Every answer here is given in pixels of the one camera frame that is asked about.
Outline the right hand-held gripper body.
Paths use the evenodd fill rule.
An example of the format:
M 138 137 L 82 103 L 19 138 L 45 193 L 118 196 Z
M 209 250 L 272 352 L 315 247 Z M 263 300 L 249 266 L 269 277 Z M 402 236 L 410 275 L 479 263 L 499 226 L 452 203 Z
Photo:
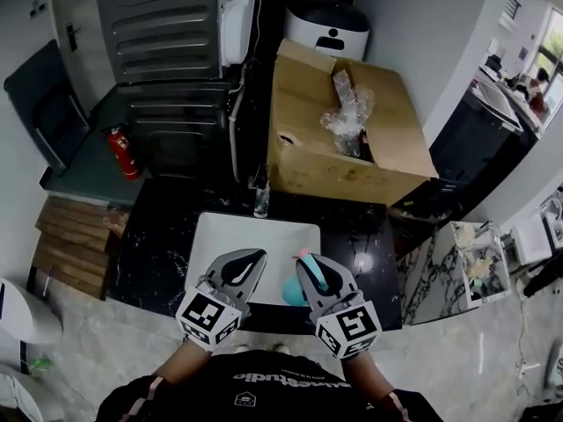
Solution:
M 322 295 L 312 289 L 307 292 L 307 301 L 315 336 L 337 359 L 349 359 L 368 350 L 380 334 L 373 302 L 366 301 L 361 290 Z

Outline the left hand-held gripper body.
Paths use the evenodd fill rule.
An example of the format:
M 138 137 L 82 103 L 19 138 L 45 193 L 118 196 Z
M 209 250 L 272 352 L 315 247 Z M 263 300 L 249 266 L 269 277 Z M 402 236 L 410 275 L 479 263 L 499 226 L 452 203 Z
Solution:
M 248 301 L 254 291 L 254 272 L 245 269 L 234 281 L 209 269 L 196 286 L 190 286 L 179 305 L 176 319 L 180 329 L 208 352 L 236 331 L 250 315 Z

